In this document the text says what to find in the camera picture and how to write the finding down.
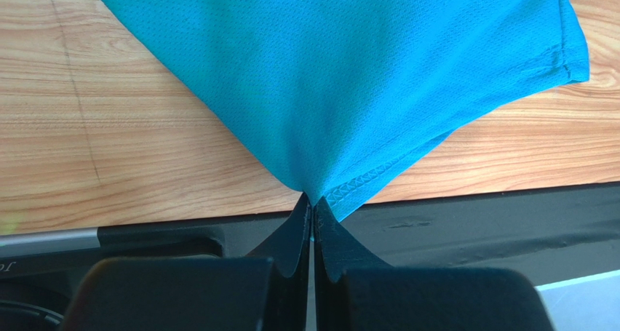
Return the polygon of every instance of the wooden table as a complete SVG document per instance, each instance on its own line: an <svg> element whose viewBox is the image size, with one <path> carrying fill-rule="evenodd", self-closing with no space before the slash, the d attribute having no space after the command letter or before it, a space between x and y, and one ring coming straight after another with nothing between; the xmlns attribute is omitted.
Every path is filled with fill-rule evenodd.
<svg viewBox="0 0 620 331"><path fill-rule="evenodd" d="M572 2L590 82L460 129L371 202L620 180L620 4ZM297 198L101 1L0 0L0 235L290 210Z"/></svg>

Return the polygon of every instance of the black plastic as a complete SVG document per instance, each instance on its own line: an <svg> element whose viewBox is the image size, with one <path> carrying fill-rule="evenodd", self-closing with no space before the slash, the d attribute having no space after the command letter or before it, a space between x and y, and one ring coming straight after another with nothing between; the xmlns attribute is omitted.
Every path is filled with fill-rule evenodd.
<svg viewBox="0 0 620 331"><path fill-rule="evenodd" d="M126 232L127 228L100 228L102 246L97 249L4 258L4 262L14 262L10 271L4 271L0 278L31 276L71 268L88 267L106 258L118 257L179 257L192 255L212 255L222 257L223 248L219 239L211 237L210 232L203 235L189 235L183 230L175 233L171 228L141 233Z"/></svg>
<svg viewBox="0 0 620 331"><path fill-rule="evenodd" d="M54 331L69 299L38 287L0 283L0 330Z"/></svg>
<svg viewBox="0 0 620 331"><path fill-rule="evenodd" d="M505 268L536 286L620 270L620 182L369 204L342 225L393 266Z"/></svg>
<svg viewBox="0 0 620 331"><path fill-rule="evenodd" d="M97 264L63 330L302 330L311 211L289 219L244 258L113 258Z"/></svg>
<svg viewBox="0 0 620 331"><path fill-rule="evenodd" d="M315 207L317 329L553 331L532 284L503 269L392 268Z"/></svg>

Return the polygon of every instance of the wood grain surface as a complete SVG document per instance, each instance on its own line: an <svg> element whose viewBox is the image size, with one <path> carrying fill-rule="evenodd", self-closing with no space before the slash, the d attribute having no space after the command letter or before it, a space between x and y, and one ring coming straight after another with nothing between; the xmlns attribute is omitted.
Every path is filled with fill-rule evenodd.
<svg viewBox="0 0 620 331"><path fill-rule="evenodd" d="M620 180L616 1L572 0L590 82L460 129L371 202ZM0 0L0 235L290 210L297 198L101 1Z"/></svg>

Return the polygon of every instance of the gray metal bar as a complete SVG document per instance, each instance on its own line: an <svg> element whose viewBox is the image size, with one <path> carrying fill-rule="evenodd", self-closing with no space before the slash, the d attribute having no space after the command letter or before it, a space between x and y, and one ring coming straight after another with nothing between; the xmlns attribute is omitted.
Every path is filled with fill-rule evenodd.
<svg viewBox="0 0 620 331"><path fill-rule="evenodd" d="M0 236L0 258L97 249L97 228Z"/></svg>

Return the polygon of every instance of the blue fabric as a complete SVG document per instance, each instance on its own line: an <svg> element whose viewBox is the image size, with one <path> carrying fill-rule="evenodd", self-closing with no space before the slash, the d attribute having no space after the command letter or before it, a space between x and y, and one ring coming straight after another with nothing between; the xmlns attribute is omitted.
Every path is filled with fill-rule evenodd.
<svg viewBox="0 0 620 331"><path fill-rule="evenodd" d="M588 79L568 0L102 0L339 220L500 105Z"/></svg>

